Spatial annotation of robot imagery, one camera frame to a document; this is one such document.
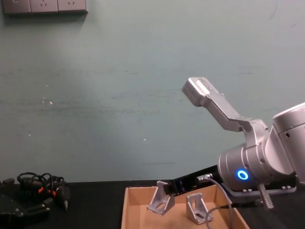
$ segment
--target cable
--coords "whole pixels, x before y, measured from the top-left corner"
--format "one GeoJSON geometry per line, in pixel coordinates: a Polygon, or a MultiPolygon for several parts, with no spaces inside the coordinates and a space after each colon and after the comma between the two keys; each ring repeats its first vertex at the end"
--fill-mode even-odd
{"type": "MultiPolygon", "coordinates": [[[[215,185],[217,185],[217,186],[220,188],[220,190],[223,192],[225,198],[227,199],[227,201],[228,201],[228,207],[229,207],[229,211],[230,211],[230,226],[229,226],[229,229],[233,229],[233,209],[232,209],[231,201],[230,201],[230,199],[229,199],[229,197],[228,197],[228,194],[225,192],[224,188],[223,188],[217,181],[215,181],[215,180],[213,180],[213,179],[211,179],[211,178],[207,178],[206,180],[207,180],[207,181],[211,181],[212,183],[214,183],[215,185]]],[[[209,217],[209,215],[210,215],[210,213],[211,213],[212,211],[217,210],[217,209],[220,209],[221,207],[222,207],[222,206],[218,206],[218,207],[215,207],[215,208],[209,210],[209,211],[207,212],[205,218],[208,219],[208,217],[209,217]]],[[[207,226],[208,229],[211,229],[208,220],[206,221],[206,226],[207,226]]]]}

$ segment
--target teal wall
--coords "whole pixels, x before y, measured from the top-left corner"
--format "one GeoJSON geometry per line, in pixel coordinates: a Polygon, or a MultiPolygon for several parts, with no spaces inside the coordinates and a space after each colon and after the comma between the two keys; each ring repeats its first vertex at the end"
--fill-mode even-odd
{"type": "Polygon", "coordinates": [[[87,5],[86,17],[0,18],[0,179],[166,179],[216,164],[243,134],[191,105],[191,76],[268,125],[305,101],[303,0],[87,5]]]}

